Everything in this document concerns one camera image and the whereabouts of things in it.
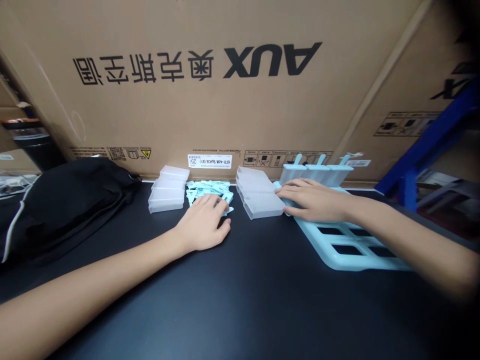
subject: black bag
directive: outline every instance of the black bag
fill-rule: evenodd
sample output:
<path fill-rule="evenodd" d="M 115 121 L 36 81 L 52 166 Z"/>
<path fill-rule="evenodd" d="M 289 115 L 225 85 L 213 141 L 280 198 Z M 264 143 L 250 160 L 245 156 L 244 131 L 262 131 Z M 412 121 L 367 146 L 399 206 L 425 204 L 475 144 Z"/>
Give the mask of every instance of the black bag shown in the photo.
<path fill-rule="evenodd" d="M 102 157 L 82 158 L 45 172 L 26 196 L 8 258 L 41 264 L 58 259 L 131 203 L 141 182 L 138 174 Z M 5 239 L 7 229 L 1 230 Z"/>

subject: finger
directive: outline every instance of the finger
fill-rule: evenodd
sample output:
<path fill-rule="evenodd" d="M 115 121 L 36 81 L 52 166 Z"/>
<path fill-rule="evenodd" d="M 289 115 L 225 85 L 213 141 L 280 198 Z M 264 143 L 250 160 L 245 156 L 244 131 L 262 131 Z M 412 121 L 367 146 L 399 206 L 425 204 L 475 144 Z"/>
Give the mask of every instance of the finger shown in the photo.
<path fill-rule="evenodd" d="M 313 187 L 323 187 L 321 183 L 318 181 L 312 180 L 312 179 L 304 179 L 303 177 L 300 178 L 300 180 L 303 180 L 305 183 L 313 186 Z"/>
<path fill-rule="evenodd" d="M 205 204 L 213 208 L 215 204 L 218 203 L 220 200 L 222 200 L 222 198 L 217 194 L 210 194 L 210 197 L 208 198 L 208 201 Z"/>
<path fill-rule="evenodd" d="M 304 220 L 307 220 L 309 218 L 309 211 L 307 209 L 301 209 L 293 206 L 285 206 L 283 211 L 288 215 L 302 218 Z"/>
<path fill-rule="evenodd" d="M 309 187 L 312 186 L 302 178 L 287 181 L 286 183 L 283 184 L 283 186 L 285 186 L 285 185 L 297 186 L 297 187 L 300 187 L 300 188 L 309 188 Z"/>
<path fill-rule="evenodd" d="M 210 199 L 210 194 L 205 194 L 203 196 L 200 196 L 197 200 L 198 201 L 198 205 L 202 205 L 202 204 L 206 204 L 207 201 Z"/>
<path fill-rule="evenodd" d="M 288 191 L 288 190 L 285 190 L 283 188 L 280 189 L 280 191 L 278 191 L 276 193 L 276 195 L 280 198 L 280 199 L 288 199 L 288 200 L 292 200 L 294 202 L 297 202 L 298 198 L 299 198 L 299 193 L 298 192 L 295 192 L 295 191 Z"/>
<path fill-rule="evenodd" d="M 227 236 L 227 234 L 229 233 L 230 231 L 230 223 L 232 222 L 232 220 L 230 220 L 229 218 L 226 219 L 223 224 L 216 230 L 216 234 L 218 235 L 218 237 L 220 238 L 220 242 L 223 241 L 223 239 L 225 239 L 225 237 Z"/>
<path fill-rule="evenodd" d="M 195 201 L 193 202 L 192 206 L 197 206 L 198 204 L 200 204 L 200 202 L 202 201 L 203 198 L 204 198 L 204 196 L 197 197 L 195 199 Z"/>
<path fill-rule="evenodd" d="M 282 190 L 290 191 L 290 192 L 297 192 L 297 191 L 299 191 L 299 187 L 298 186 L 283 185 L 281 188 L 278 188 L 277 190 L 275 190 L 275 192 L 278 194 Z"/>
<path fill-rule="evenodd" d="M 218 205 L 215 206 L 215 211 L 217 213 L 220 214 L 220 216 L 223 215 L 224 212 L 230 210 L 230 206 L 229 206 L 229 203 L 226 202 L 225 200 L 223 199 L 220 199 L 220 201 L 218 202 Z"/>

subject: light blue plastic tray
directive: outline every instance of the light blue plastic tray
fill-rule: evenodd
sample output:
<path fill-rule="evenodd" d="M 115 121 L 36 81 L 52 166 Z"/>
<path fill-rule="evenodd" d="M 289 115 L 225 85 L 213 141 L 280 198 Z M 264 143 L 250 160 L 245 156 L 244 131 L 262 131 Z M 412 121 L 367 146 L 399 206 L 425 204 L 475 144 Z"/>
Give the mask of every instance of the light blue plastic tray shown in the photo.
<path fill-rule="evenodd" d="M 278 181 L 273 184 L 277 189 L 281 187 Z M 332 189 L 347 192 L 341 187 Z M 287 206 L 296 206 L 293 201 L 282 200 Z M 308 222 L 296 216 L 294 219 L 322 261 L 334 270 L 411 270 L 380 241 L 355 224 L 350 222 Z"/>

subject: forearm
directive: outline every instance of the forearm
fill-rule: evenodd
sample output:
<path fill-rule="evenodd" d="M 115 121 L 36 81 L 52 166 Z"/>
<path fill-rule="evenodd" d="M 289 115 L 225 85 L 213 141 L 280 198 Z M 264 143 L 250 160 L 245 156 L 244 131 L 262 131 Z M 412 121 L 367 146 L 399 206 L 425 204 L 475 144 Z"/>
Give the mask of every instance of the forearm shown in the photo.
<path fill-rule="evenodd" d="M 2 358 L 46 358 L 112 302 L 187 252 L 169 231 L 4 303 L 0 306 Z"/>
<path fill-rule="evenodd" d="M 480 255 L 474 251 L 371 199 L 355 202 L 348 216 L 448 296 L 465 301 L 476 290 Z"/>

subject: hand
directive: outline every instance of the hand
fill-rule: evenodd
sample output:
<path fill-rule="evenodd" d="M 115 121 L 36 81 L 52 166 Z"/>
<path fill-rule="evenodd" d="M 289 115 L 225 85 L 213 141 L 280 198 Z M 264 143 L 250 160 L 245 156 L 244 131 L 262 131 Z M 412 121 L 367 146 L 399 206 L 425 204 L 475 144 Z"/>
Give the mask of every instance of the hand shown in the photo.
<path fill-rule="evenodd" d="M 196 199 L 173 231 L 185 241 L 187 251 L 210 249 L 220 244 L 230 231 L 231 220 L 219 227 L 222 214 L 229 203 L 218 195 L 206 194 Z"/>
<path fill-rule="evenodd" d="M 302 208 L 286 206 L 284 211 L 310 222 L 349 221 L 350 210 L 363 199 L 333 190 L 311 179 L 287 181 L 276 190 L 281 199 L 289 199 Z"/>

